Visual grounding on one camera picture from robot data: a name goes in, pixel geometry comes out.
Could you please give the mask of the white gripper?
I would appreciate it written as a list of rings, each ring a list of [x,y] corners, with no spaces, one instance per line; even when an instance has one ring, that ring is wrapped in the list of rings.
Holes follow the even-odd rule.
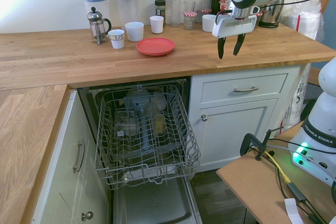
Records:
[[[233,51],[233,55],[238,55],[243,45],[246,33],[250,33],[254,30],[256,21],[256,15],[250,15],[244,19],[238,20],[232,15],[225,14],[219,15],[215,19],[212,35],[216,38],[219,38],[217,42],[219,59],[222,59],[224,56],[226,37],[230,36],[238,35],[237,42]]]

